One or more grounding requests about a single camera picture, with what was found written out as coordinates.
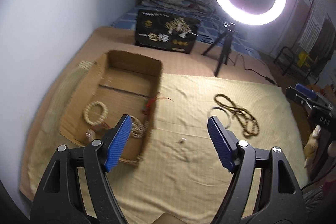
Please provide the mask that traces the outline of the right hand white glove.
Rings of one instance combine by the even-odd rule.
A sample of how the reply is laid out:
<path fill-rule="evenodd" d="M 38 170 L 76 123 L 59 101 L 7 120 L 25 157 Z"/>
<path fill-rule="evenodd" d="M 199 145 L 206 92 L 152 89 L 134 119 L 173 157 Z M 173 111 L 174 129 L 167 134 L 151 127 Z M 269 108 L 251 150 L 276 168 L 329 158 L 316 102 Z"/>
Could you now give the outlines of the right hand white glove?
<path fill-rule="evenodd" d="M 305 155 L 304 168 L 310 169 L 313 161 L 317 155 L 319 137 L 321 132 L 321 126 L 317 125 L 313 132 L 310 134 L 309 139 L 303 149 Z"/>

